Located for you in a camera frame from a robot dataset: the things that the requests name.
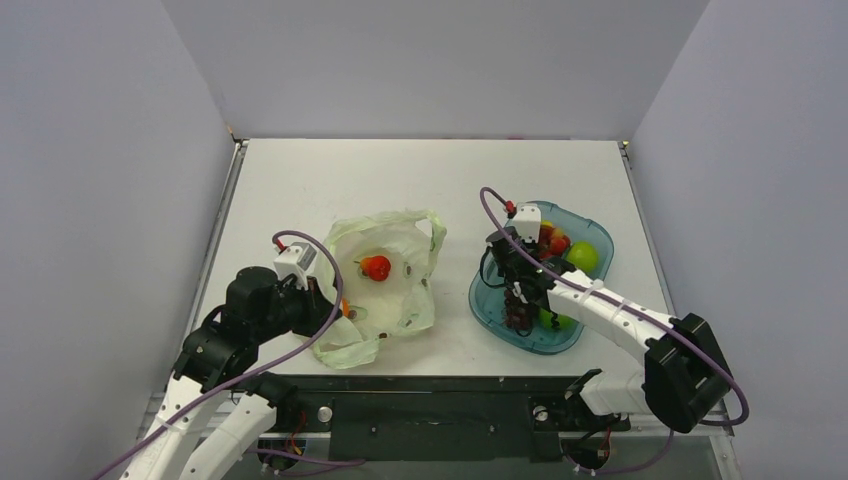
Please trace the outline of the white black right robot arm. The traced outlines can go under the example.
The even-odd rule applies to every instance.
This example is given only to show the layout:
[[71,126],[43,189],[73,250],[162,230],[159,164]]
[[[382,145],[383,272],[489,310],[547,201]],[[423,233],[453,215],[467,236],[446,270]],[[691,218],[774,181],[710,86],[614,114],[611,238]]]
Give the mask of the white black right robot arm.
[[563,259],[538,262],[512,227],[486,242],[511,299],[592,330],[641,367],[629,376],[596,370],[573,384],[563,402],[572,424],[588,427],[601,416],[649,414],[675,432],[689,433],[731,391],[727,362],[703,318],[647,309]]

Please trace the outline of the light green plastic bag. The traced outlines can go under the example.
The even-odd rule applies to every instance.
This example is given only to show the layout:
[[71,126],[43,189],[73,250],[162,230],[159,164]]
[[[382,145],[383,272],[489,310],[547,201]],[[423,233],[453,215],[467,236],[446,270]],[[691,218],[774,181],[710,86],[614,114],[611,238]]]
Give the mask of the light green plastic bag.
[[[433,210],[403,210],[336,221],[323,241],[340,268],[350,306],[312,345],[315,358],[343,370],[375,361],[383,341],[414,336],[435,323],[431,276],[447,228]],[[384,282],[361,275],[359,261],[384,255]]]

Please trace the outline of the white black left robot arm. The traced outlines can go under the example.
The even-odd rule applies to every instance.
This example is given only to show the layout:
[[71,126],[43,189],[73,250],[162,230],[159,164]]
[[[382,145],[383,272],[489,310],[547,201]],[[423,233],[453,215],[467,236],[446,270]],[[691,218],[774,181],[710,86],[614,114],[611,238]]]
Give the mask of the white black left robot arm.
[[297,387],[271,369],[302,347],[259,365],[264,344],[285,334],[311,346],[342,315],[341,283],[299,269],[240,270],[184,340],[147,433],[121,463],[124,479],[219,479],[252,441],[298,416]]

